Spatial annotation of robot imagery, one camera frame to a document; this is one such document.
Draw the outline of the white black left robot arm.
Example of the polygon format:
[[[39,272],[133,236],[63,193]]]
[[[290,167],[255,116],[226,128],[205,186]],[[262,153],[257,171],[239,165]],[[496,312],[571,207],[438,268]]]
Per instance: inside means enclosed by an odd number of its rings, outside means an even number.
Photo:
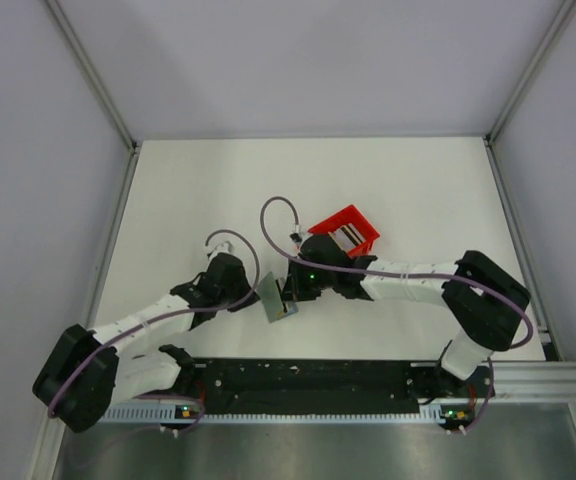
[[[31,391],[52,418],[72,432],[94,426],[109,407],[153,391],[184,396],[194,387],[191,357],[172,339],[258,301],[243,262],[220,251],[191,281],[118,321],[68,327],[57,340]]]

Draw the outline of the red plastic card tray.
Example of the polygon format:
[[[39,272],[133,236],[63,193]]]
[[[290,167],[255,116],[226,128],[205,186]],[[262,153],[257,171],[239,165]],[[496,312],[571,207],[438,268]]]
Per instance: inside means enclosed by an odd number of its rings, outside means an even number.
[[[329,236],[351,258],[370,254],[380,238],[379,232],[355,205],[337,211],[310,227],[308,232]]]

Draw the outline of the green leather card holder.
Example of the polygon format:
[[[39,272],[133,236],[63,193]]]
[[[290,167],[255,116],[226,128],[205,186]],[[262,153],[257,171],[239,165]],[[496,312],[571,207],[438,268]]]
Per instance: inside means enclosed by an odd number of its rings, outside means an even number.
[[[257,294],[261,300],[266,318],[269,323],[279,321],[277,319],[277,314],[281,311],[283,302],[294,302],[292,300],[282,299],[282,289],[285,285],[285,278],[276,277],[272,272],[268,272],[258,285]]]

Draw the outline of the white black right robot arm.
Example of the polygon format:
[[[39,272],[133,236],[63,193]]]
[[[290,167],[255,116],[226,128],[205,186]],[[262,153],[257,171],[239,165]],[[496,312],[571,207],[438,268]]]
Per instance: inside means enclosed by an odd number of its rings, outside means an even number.
[[[375,255],[350,256],[330,234],[291,235],[281,297],[312,301],[325,290],[348,300],[407,300],[448,309],[460,326],[440,355],[434,380],[444,394],[466,389],[480,363],[496,352],[526,345],[534,327],[528,290],[480,251],[448,263],[397,263]]]

